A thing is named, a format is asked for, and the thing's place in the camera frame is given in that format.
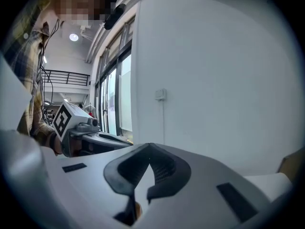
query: metal railing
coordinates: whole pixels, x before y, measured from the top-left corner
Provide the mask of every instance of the metal railing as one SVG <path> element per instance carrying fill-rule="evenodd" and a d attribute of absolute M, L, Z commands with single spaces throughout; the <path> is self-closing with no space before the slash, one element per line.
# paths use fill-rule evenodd
<path fill-rule="evenodd" d="M 87 86 L 88 85 L 88 74 L 80 74 L 68 71 L 55 71 L 55 70 L 46 70 L 41 73 L 41 77 L 43 81 L 49 83 L 50 80 L 52 84 L 61 83 L 61 84 L 71 84 L 71 85 L 79 85 L 79 86 Z"/>

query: glass window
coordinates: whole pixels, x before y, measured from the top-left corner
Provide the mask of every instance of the glass window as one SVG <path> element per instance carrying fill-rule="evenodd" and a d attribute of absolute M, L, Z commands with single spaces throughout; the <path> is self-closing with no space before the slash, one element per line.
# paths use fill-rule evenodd
<path fill-rule="evenodd" d="M 116 124 L 115 124 L 115 74 L 116 69 L 108 75 L 108 97 L 107 97 L 107 113 L 108 113 L 108 126 L 109 133 L 116 135 Z"/>
<path fill-rule="evenodd" d="M 108 49 L 106 49 L 101 57 L 101 66 L 100 66 L 100 77 L 103 75 L 106 66 L 106 57 L 108 55 Z"/>
<path fill-rule="evenodd" d="M 111 43 L 111 45 L 110 45 L 110 47 L 109 47 L 108 62 L 111 61 L 111 60 L 115 57 L 115 55 L 119 52 L 119 50 L 120 50 L 121 35 L 122 35 L 122 33 L 120 33 L 120 34 L 114 39 L 114 41 Z"/>
<path fill-rule="evenodd" d="M 102 82 L 101 84 L 101 130 L 103 132 L 105 132 L 105 124 L 104 124 L 104 97 L 105 97 L 105 93 L 104 93 L 104 85 L 105 82 Z"/>
<path fill-rule="evenodd" d="M 102 55 L 102 57 L 100 57 L 99 68 L 98 68 L 99 77 L 102 76 L 103 68 L 105 65 L 104 55 L 105 55 L 105 53 Z"/>
<path fill-rule="evenodd" d="M 100 57 L 100 60 L 99 60 L 99 65 L 97 67 L 97 71 L 96 71 L 96 78 L 95 78 L 95 81 L 97 82 L 100 78 L 100 67 L 101 67 L 101 64 L 102 64 L 102 57 Z"/>
<path fill-rule="evenodd" d="M 98 110 L 99 110 L 99 107 L 98 107 L 98 102 L 99 102 L 99 84 L 96 84 L 95 86 L 95 99 L 94 99 L 94 107 L 95 107 L 95 114 L 97 114 L 95 116 L 94 114 L 94 118 L 97 118 L 99 120 L 99 115 L 98 115 Z"/>
<path fill-rule="evenodd" d="M 134 20 L 129 24 L 129 32 L 128 32 L 128 36 L 127 36 L 128 42 L 132 39 L 133 28 L 134 28 Z"/>
<path fill-rule="evenodd" d="M 122 62 L 121 77 L 121 124 L 123 136 L 132 141 L 132 112 L 131 112 L 131 95 L 130 95 L 130 67 L 131 55 Z"/>

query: window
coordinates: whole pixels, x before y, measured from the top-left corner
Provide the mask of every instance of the window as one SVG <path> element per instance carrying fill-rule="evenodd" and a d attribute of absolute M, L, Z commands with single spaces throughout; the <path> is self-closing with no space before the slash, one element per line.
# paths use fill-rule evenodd
<path fill-rule="evenodd" d="M 108 75 L 108 89 L 107 89 L 107 113 L 108 113 L 108 127 L 109 133 L 117 135 L 115 123 L 115 76 L 116 69 Z"/>
<path fill-rule="evenodd" d="M 127 36 L 128 42 L 132 39 L 133 26 L 134 26 L 134 19 L 129 23 L 129 31 L 128 31 L 128 36 Z"/>
<path fill-rule="evenodd" d="M 133 23 L 134 19 L 125 23 L 100 57 L 97 84 L 99 99 L 96 100 L 101 130 L 124 136 L 129 141 L 132 141 L 130 40 Z"/>
<path fill-rule="evenodd" d="M 120 87 L 120 99 L 121 99 L 121 129 L 122 135 L 132 141 L 132 111 L 131 111 L 131 95 L 130 95 L 130 67 L 131 67 L 131 55 L 129 55 L 122 62 L 122 74 L 121 74 L 121 87 Z"/>
<path fill-rule="evenodd" d="M 95 98 L 94 98 L 95 112 L 98 112 L 98 109 L 99 109 L 99 105 L 98 105 L 99 100 L 98 100 L 98 99 L 99 99 L 99 85 L 96 84 L 96 85 L 95 85 Z"/>
<path fill-rule="evenodd" d="M 111 61 L 115 57 L 115 55 L 118 54 L 118 52 L 120 50 L 121 35 L 122 35 L 122 33 L 117 35 L 117 37 L 113 40 L 113 42 L 111 43 L 111 45 L 109 47 L 108 62 Z"/>

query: black cable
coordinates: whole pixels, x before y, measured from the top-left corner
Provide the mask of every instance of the black cable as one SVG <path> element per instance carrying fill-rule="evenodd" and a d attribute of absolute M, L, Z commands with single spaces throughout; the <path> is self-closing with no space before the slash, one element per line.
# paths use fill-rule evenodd
<path fill-rule="evenodd" d="M 55 23 L 55 26 L 53 27 L 53 30 L 51 31 L 51 34 L 50 34 L 50 36 L 49 36 L 49 38 L 48 38 L 48 40 L 47 40 L 45 46 L 42 47 L 42 56 L 41 56 L 41 61 L 40 61 L 41 98 L 42 98 L 42 92 L 43 92 L 43 99 L 42 99 L 42 104 L 41 104 L 41 111 L 42 111 L 42 113 L 43 113 L 43 104 L 44 104 L 44 99 L 45 99 L 44 96 L 45 96 L 45 86 L 46 86 L 46 75 L 47 75 L 48 80 L 50 81 L 51 86 L 52 86 L 52 95 L 51 95 L 51 103 L 50 103 L 50 104 L 52 104 L 52 102 L 53 102 L 53 83 L 52 83 L 52 81 L 50 80 L 49 75 L 46 73 L 44 67 L 42 66 L 42 64 L 43 64 L 43 58 L 45 57 L 45 49 L 46 49 L 46 47 L 47 47 L 47 45 L 48 45 L 48 43 L 49 43 L 50 38 L 51 38 L 51 37 L 58 31 L 58 29 L 59 29 L 59 21 L 60 21 L 60 20 L 57 19 L 57 21 L 56 21 L 56 23 Z M 44 82 L 42 82 L 42 80 L 41 80 L 41 69 L 44 71 Z"/>

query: ceiling light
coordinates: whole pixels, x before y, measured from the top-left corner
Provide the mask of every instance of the ceiling light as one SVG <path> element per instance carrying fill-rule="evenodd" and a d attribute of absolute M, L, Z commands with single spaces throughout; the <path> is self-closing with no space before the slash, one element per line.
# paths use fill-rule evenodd
<path fill-rule="evenodd" d="M 76 41 L 78 40 L 78 35 L 72 33 L 72 34 L 70 35 L 70 40 L 73 41 L 73 42 L 76 42 Z"/>

